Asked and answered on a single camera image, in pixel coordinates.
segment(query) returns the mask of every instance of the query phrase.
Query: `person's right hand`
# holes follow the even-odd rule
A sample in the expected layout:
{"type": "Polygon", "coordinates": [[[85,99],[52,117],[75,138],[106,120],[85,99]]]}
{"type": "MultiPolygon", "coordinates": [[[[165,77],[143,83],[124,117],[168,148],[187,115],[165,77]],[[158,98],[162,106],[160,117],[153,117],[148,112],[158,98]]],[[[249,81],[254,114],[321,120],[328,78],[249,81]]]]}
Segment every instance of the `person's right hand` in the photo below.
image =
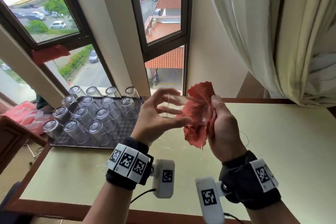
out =
{"type": "Polygon", "coordinates": [[[229,161],[246,153],[246,148],[240,140],[236,118],[222,102],[221,97],[211,97],[212,106],[216,109],[215,136],[209,138],[210,149],[221,162],[229,161]]]}

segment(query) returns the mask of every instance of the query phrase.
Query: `window pane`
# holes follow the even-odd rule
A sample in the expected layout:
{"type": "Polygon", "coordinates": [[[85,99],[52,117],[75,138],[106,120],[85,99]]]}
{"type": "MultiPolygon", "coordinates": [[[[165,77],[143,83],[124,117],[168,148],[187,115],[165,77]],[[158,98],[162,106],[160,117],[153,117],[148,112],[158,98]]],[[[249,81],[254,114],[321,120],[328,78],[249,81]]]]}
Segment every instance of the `window pane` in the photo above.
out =
{"type": "Polygon", "coordinates": [[[140,5],[148,43],[181,29],[181,0],[140,0],[140,5]]]}
{"type": "Polygon", "coordinates": [[[17,104],[36,99],[35,91],[0,60],[0,92],[17,104]]]}
{"type": "Polygon", "coordinates": [[[184,46],[145,62],[150,92],[158,88],[183,90],[184,46]]]}
{"type": "Polygon", "coordinates": [[[79,32],[64,0],[2,0],[40,43],[79,32]]]}
{"type": "Polygon", "coordinates": [[[68,90],[74,85],[86,90],[98,87],[102,94],[112,86],[93,46],[87,45],[70,51],[70,55],[46,63],[50,71],[68,90]]]}

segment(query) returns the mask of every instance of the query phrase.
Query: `hand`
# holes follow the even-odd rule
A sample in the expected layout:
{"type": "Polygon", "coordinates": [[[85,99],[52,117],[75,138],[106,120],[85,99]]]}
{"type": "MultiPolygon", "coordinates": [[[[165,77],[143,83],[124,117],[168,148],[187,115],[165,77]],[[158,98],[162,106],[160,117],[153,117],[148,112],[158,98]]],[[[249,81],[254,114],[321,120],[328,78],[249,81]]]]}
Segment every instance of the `hand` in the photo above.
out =
{"type": "Polygon", "coordinates": [[[229,161],[246,153],[246,148],[240,140],[236,118],[222,102],[221,97],[211,97],[212,106],[216,109],[215,137],[209,138],[212,153],[221,162],[229,161]]]}
{"type": "Polygon", "coordinates": [[[141,111],[131,134],[135,140],[148,146],[164,132],[172,128],[182,128],[192,122],[190,117],[163,118],[160,113],[182,114],[182,110],[159,106],[167,100],[167,94],[180,95],[174,88],[158,89],[141,107],[141,111]]]}

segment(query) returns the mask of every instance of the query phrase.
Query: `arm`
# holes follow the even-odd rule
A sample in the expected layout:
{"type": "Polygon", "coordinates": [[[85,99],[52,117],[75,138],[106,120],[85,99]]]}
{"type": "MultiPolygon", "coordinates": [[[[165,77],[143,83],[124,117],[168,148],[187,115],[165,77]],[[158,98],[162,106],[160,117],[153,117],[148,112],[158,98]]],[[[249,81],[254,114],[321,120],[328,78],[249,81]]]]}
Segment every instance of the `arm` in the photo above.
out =
{"type": "MultiPolygon", "coordinates": [[[[179,95],[176,89],[158,89],[141,107],[141,111],[131,134],[135,140],[151,146],[165,131],[181,128],[192,122],[190,117],[165,119],[159,113],[182,114],[181,110],[168,109],[159,104],[166,101],[167,94],[179,95]]],[[[106,182],[87,213],[84,224],[124,224],[126,223],[132,190],[120,188],[106,182]]]]}
{"type": "MultiPolygon", "coordinates": [[[[212,96],[211,103],[218,115],[215,121],[215,137],[209,139],[213,154],[220,162],[244,155],[247,150],[240,140],[236,118],[220,96],[212,96]]],[[[253,224],[300,224],[282,201],[260,210],[247,209],[247,213],[253,224]]]]}

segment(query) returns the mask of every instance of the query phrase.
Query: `red cloth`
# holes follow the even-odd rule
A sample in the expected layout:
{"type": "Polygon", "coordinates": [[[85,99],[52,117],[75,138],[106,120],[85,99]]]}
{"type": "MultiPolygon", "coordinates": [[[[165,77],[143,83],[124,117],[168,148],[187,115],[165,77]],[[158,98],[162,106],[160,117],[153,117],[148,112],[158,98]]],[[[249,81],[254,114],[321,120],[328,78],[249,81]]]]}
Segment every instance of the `red cloth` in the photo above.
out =
{"type": "Polygon", "coordinates": [[[36,65],[44,63],[63,56],[69,56],[70,52],[63,45],[52,46],[41,51],[31,51],[31,56],[36,65]]]}
{"type": "Polygon", "coordinates": [[[183,114],[181,116],[189,116],[193,120],[192,125],[184,127],[184,138],[186,141],[197,148],[203,148],[206,144],[207,137],[214,135],[214,124],[217,118],[215,108],[211,104],[211,96],[215,95],[211,82],[201,82],[192,86],[187,90],[190,97],[205,100],[213,111],[212,119],[206,120],[206,125],[199,125],[202,120],[203,106],[194,102],[187,102],[183,107],[183,114]]]}

